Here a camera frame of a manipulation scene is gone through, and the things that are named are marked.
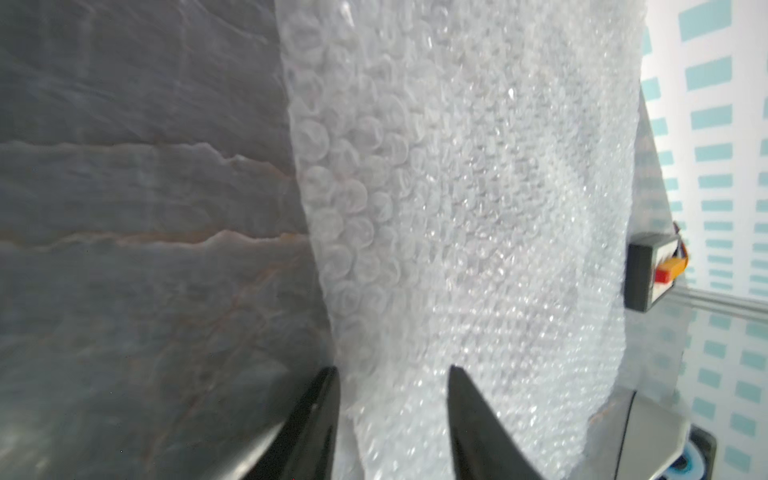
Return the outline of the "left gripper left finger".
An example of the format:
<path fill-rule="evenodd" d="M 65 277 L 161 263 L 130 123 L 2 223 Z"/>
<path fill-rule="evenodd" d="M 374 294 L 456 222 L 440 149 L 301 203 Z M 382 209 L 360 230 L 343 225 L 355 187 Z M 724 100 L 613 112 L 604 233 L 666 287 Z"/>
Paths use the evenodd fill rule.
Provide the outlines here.
<path fill-rule="evenodd" d="M 338 369 L 321 369 L 245 479 L 332 477 L 340 412 Z"/>

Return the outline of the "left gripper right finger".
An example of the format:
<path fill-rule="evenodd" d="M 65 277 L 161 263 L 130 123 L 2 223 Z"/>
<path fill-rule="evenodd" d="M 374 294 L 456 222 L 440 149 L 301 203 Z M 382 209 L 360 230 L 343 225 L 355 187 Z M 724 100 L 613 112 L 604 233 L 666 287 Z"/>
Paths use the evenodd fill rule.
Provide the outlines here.
<path fill-rule="evenodd" d="M 449 369 L 448 422 L 454 475 L 460 480 L 539 479 L 468 373 Z"/>

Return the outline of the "clear bubble wrap sheet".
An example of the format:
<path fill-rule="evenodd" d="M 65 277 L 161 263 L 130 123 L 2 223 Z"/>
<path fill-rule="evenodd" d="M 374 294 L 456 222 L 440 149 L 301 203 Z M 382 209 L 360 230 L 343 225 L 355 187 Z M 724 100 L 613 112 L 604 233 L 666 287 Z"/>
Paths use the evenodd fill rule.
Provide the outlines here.
<path fill-rule="evenodd" d="M 641 1 L 280 1 L 343 479 L 452 473 L 465 368 L 548 479 L 625 349 Z"/>

